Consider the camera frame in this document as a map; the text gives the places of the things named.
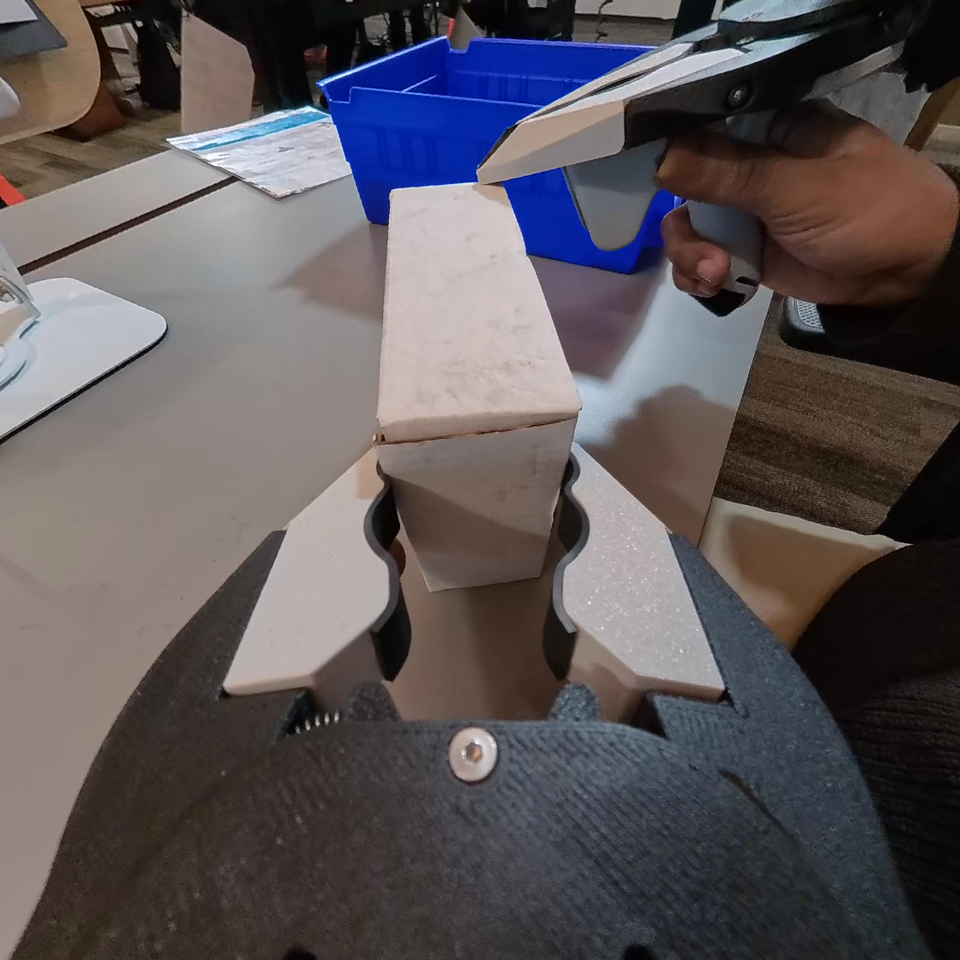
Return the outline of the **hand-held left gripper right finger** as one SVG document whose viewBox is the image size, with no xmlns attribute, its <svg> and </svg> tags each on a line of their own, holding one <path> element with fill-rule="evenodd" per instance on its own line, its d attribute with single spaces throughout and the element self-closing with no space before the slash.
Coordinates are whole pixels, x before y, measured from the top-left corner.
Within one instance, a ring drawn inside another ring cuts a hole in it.
<svg viewBox="0 0 960 960">
<path fill-rule="evenodd" d="M 634 720 L 649 694 L 718 703 L 725 683 L 671 534 L 577 443 L 557 536 L 543 627 L 554 677 L 588 687 L 606 721 Z"/>
</svg>

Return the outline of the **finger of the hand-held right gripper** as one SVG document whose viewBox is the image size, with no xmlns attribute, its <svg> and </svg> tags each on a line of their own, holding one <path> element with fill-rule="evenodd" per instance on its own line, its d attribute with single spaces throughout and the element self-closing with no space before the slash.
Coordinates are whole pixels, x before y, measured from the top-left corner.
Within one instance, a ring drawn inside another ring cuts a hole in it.
<svg viewBox="0 0 960 960">
<path fill-rule="evenodd" d="M 624 102 L 590 97 L 538 111 L 509 128 L 476 171 L 481 185 L 495 185 L 592 162 L 625 145 Z"/>
<path fill-rule="evenodd" d="M 625 106 L 693 74 L 738 60 L 737 47 L 696 51 L 694 43 L 664 46 L 585 83 L 521 122 L 551 135 L 572 135 L 597 126 L 623 124 Z"/>
</svg>

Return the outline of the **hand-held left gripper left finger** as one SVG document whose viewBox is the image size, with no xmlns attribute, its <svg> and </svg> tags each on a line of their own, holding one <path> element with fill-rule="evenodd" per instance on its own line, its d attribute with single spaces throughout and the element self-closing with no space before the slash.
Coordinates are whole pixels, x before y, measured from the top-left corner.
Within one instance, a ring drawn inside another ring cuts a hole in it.
<svg viewBox="0 0 960 960">
<path fill-rule="evenodd" d="M 223 691 L 344 702 L 364 681 L 399 678 L 412 644 L 400 534 L 378 460 L 355 462 L 285 529 Z"/>
</svg>

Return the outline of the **blue storage bin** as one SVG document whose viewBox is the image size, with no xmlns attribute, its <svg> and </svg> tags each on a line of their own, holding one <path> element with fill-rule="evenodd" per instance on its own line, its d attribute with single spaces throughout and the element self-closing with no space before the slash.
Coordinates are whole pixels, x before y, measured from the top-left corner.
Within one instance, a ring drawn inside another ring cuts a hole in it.
<svg viewBox="0 0 960 960">
<path fill-rule="evenodd" d="M 513 124 L 647 46 L 475 38 L 463 50 L 435 38 L 322 80 L 369 222 L 386 225 L 395 189 L 476 182 L 476 169 Z M 629 246 L 602 250 L 583 226 L 563 172 L 510 180 L 506 190 L 530 256 L 618 274 L 653 262 L 675 198 L 660 191 Z"/>
</svg>

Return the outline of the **white cardboard box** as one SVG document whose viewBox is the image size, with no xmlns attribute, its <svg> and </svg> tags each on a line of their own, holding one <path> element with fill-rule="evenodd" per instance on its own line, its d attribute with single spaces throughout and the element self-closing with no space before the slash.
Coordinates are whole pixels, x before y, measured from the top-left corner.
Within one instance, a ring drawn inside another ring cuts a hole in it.
<svg viewBox="0 0 960 960">
<path fill-rule="evenodd" d="M 430 592 L 541 575 L 580 410 L 506 191 L 392 191 L 374 447 Z"/>
</svg>

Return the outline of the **person's right forearm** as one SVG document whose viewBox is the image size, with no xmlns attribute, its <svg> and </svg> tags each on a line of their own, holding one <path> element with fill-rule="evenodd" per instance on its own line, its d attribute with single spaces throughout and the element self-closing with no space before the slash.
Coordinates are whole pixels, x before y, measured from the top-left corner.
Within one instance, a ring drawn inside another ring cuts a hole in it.
<svg viewBox="0 0 960 960">
<path fill-rule="evenodd" d="M 819 307 L 835 356 L 959 384 L 959 229 L 913 299 L 876 307 Z M 877 533 L 904 544 L 959 537 L 959 427 L 955 426 L 887 513 Z"/>
</svg>

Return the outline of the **grey desk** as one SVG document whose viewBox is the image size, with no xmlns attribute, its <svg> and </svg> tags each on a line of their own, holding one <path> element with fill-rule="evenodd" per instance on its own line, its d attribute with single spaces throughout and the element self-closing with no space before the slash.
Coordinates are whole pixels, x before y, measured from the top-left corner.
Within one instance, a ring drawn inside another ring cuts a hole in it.
<svg viewBox="0 0 960 960">
<path fill-rule="evenodd" d="M 116 716 L 174 636 L 375 429 L 386 228 L 350 177 L 289 198 L 168 151 L 2 211 L 33 284 L 168 325 L 145 356 L 2 443 L 2 958 L 42 894 Z M 576 440 L 700 540 L 770 310 L 715 318 L 655 255 L 632 275 L 534 259 L 582 398 Z M 477 636 L 414 627 L 404 716 L 540 719 L 557 683 L 524 582 Z"/>
</svg>

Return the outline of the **person's right hand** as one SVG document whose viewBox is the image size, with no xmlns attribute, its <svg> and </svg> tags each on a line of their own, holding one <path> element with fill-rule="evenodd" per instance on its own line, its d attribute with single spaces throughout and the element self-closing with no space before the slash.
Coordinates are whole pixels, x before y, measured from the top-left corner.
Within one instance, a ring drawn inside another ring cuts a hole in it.
<svg viewBox="0 0 960 960">
<path fill-rule="evenodd" d="M 760 284 L 825 306 L 913 301 L 953 245 L 958 186 L 927 158 L 859 122 L 800 133 L 802 151 L 702 131 L 672 140 L 654 181 L 686 206 L 662 224 L 678 289 L 719 292 L 732 256 L 691 222 L 694 202 L 755 217 Z"/>
</svg>

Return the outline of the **laminated instruction sheet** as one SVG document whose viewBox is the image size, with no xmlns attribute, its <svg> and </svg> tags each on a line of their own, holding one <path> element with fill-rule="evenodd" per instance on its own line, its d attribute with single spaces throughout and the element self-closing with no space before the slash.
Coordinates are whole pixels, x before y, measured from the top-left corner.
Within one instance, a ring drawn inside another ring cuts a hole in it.
<svg viewBox="0 0 960 960">
<path fill-rule="evenodd" d="M 352 174 L 330 114 L 315 106 L 171 137 L 167 143 L 275 199 Z"/>
</svg>

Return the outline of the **white document stand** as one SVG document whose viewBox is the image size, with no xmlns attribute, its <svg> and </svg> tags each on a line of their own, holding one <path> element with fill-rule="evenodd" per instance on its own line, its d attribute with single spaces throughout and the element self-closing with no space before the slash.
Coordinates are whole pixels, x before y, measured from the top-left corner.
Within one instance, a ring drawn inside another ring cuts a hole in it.
<svg viewBox="0 0 960 960">
<path fill-rule="evenodd" d="M 1 247 L 1 441 L 165 337 L 165 318 L 74 278 L 28 284 Z"/>
</svg>

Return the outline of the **beige sign board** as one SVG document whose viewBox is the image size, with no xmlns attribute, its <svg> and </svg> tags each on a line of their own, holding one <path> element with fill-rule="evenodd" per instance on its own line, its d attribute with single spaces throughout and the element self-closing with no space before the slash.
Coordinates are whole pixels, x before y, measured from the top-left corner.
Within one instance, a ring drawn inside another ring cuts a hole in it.
<svg viewBox="0 0 960 960">
<path fill-rule="evenodd" d="M 193 13 L 181 17 L 181 133 L 251 119 L 255 72 L 247 47 Z"/>
</svg>

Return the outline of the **wooden stand board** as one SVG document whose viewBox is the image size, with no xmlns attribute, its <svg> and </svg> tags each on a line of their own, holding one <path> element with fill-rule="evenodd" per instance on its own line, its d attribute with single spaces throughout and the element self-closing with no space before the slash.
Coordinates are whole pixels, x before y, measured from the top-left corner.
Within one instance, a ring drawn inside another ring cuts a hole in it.
<svg viewBox="0 0 960 960">
<path fill-rule="evenodd" d="M 17 113 L 1 121 L 3 145 L 70 126 L 92 107 L 100 87 L 100 56 L 81 3 L 32 5 L 66 44 L 2 60 L 2 81 L 19 101 Z"/>
</svg>

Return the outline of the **instruction sheet on stand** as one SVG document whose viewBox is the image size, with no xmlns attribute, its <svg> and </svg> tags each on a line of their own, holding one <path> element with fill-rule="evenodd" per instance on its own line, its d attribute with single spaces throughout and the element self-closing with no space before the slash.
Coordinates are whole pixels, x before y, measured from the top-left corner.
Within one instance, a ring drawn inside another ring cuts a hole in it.
<svg viewBox="0 0 960 960">
<path fill-rule="evenodd" d="M 67 40 L 33 1 L 1 2 L 1 62 L 66 48 Z"/>
</svg>

